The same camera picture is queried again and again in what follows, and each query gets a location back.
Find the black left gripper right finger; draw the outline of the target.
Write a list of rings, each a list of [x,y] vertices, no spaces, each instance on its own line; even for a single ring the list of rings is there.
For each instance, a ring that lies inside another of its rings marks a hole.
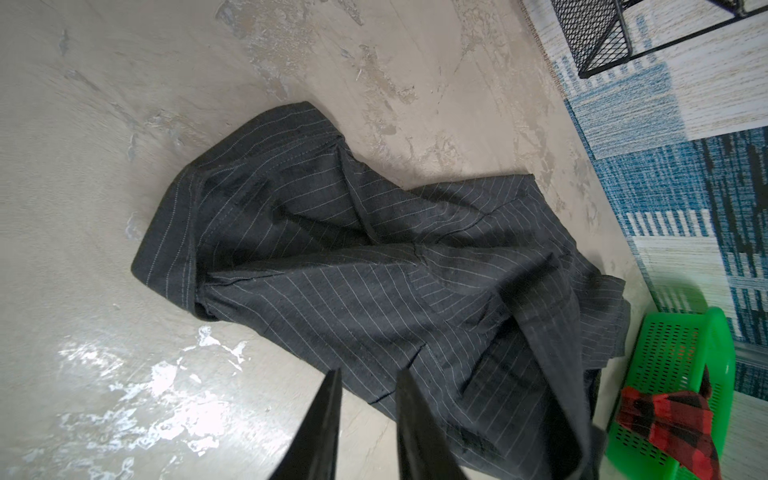
[[[409,370],[398,372],[395,394],[400,478],[466,480]]]

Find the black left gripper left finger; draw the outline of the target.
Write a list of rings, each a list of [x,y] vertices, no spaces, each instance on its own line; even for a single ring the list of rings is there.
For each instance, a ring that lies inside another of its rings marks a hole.
[[[341,371],[331,370],[271,480],[333,480],[336,477],[341,400]]]

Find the dark grey striped shirt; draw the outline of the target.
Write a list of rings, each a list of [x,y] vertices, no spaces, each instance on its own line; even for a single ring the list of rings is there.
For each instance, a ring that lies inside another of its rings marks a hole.
[[[131,270],[198,318],[340,370],[388,416],[408,369],[469,468],[598,474],[589,386],[623,354],[630,307],[530,175],[405,190],[314,105],[279,106],[178,174]]]

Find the green plastic basket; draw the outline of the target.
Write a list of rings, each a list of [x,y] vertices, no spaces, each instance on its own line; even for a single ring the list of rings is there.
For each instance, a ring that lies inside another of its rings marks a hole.
[[[644,394],[698,391],[709,371],[713,393],[712,438],[723,453],[735,382],[735,348],[724,312],[703,314],[654,313],[640,329],[623,388]],[[699,479],[678,461],[618,423],[621,393],[609,429],[607,459],[629,479]]]

